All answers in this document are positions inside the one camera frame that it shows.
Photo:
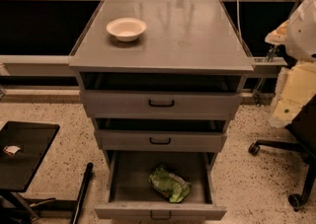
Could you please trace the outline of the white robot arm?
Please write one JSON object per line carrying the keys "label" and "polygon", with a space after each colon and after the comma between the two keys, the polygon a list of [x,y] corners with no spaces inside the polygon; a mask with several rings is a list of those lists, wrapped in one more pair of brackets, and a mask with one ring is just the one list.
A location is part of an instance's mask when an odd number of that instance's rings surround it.
{"label": "white robot arm", "polygon": [[316,0],[304,0],[265,42],[283,45],[286,54],[296,60],[277,76],[270,124],[282,128],[316,95]]}

